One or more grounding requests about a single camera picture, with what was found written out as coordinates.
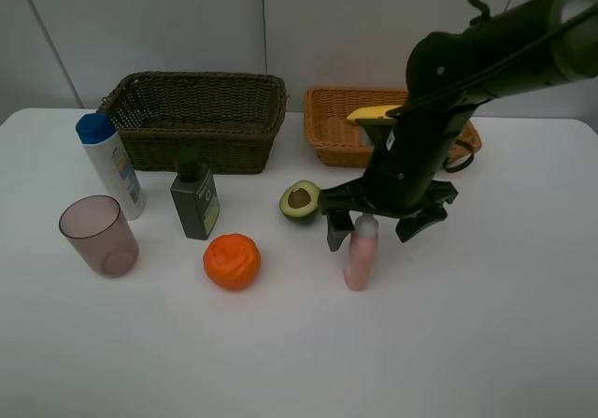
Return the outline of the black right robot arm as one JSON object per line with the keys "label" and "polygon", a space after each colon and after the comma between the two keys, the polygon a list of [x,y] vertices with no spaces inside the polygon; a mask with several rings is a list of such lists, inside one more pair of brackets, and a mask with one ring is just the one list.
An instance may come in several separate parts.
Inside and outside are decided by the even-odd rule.
{"label": "black right robot arm", "polygon": [[363,175],[318,199],[332,251],[355,211],[395,219],[402,241],[444,221],[457,190],[435,174],[480,106],[596,76],[597,0],[522,0],[499,15],[467,1],[478,15],[465,31],[431,33],[411,52],[405,103],[359,120],[374,147]]}

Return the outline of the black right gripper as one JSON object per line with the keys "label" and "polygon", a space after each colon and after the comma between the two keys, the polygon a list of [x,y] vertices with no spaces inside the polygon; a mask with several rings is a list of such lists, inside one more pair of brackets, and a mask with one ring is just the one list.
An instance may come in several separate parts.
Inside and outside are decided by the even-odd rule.
{"label": "black right gripper", "polygon": [[353,232],[351,211],[400,219],[395,233],[406,243],[445,221],[444,205],[457,196],[450,183],[434,180],[457,139],[457,110],[414,108],[387,114],[396,125],[386,145],[373,149],[363,175],[320,192],[319,208],[326,215],[331,252],[337,252]]}

